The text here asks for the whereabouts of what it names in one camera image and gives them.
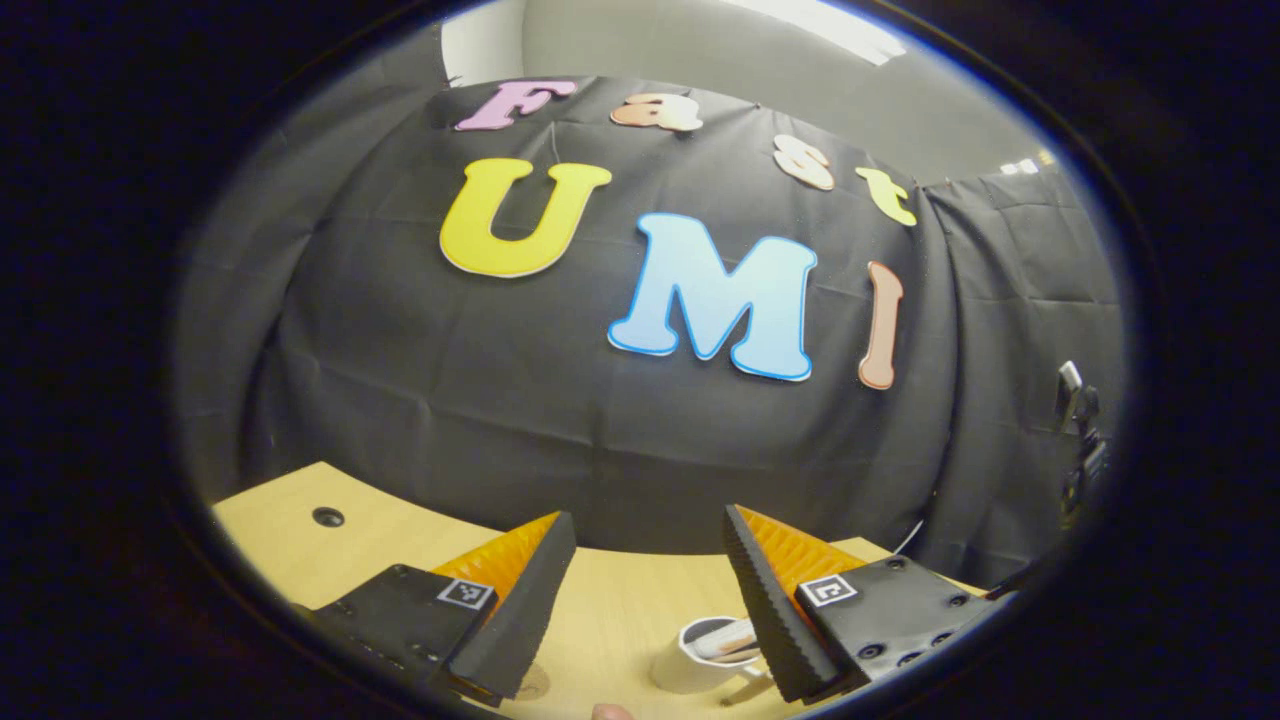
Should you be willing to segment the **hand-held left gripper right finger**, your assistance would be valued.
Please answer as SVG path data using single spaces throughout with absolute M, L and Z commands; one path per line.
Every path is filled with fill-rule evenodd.
M 787 702 L 858 691 L 933 655 L 1001 610 L 901 555 L 863 561 L 731 503 L 724 551 Z

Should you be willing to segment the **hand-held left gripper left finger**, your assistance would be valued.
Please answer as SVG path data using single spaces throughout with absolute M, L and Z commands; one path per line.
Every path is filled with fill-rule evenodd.
M 430 570 L 394 562 L 319 609 L 308 625 L 419 697 L 499 706 L 517 696 L 577 548 L 550 512 Z

